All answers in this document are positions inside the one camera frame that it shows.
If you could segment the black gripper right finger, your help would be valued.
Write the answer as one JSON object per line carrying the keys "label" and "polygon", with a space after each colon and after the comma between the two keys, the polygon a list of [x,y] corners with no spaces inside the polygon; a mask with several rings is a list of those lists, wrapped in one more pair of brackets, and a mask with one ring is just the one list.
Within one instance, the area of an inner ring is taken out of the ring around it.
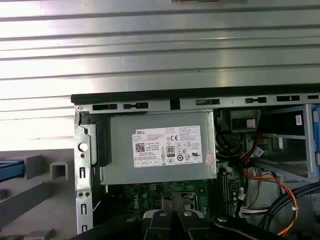
{"label": "black gripper right finger", "polygon": [[176,209],[187,240],[270,240],[272,233],[246,221],[226,215],[206,219],[199,211],[180,206]]}

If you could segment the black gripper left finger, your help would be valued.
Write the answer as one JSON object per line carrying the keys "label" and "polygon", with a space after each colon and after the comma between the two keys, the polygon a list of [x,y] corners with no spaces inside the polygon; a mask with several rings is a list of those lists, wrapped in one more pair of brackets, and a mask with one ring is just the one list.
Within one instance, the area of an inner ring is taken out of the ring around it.
{"label": "black gripper left finger", "polygon": [[143,218],[123,214],[86,230],[72,240],[170,240],[175,211],[168,208],[146,211]]}

